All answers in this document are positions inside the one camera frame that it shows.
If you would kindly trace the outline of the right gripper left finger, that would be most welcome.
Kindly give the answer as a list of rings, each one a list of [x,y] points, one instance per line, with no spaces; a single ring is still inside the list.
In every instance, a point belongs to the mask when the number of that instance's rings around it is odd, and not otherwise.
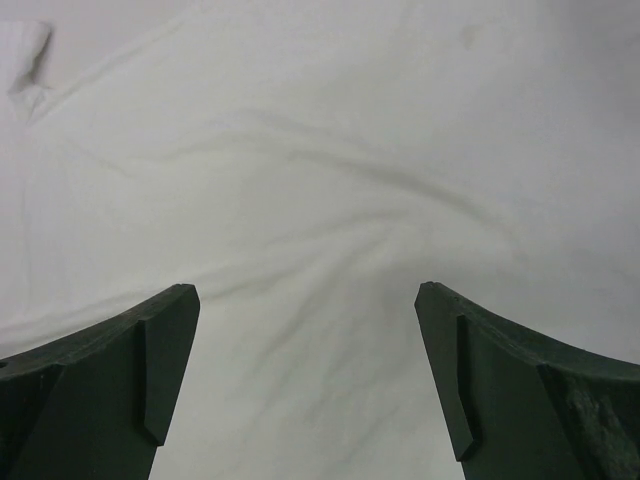
[[[146,479],[171,425],[200,300],[176,284],[1,361],[1,476]]]

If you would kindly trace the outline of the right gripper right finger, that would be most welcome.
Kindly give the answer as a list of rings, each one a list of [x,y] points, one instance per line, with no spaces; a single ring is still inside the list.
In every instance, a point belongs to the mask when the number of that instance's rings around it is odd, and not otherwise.
[[[636,479],[639,367],[496,315],[441,283],[415,310],[468,479]]]

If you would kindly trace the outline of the white t shirt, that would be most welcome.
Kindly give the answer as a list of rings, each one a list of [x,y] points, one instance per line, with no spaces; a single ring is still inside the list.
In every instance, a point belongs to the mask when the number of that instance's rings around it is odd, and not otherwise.
[[[1,350],[176,283],[156,479],[458,479],[439,282],[639,359],[635,1],[194,1],[65,84],[1,18]]]

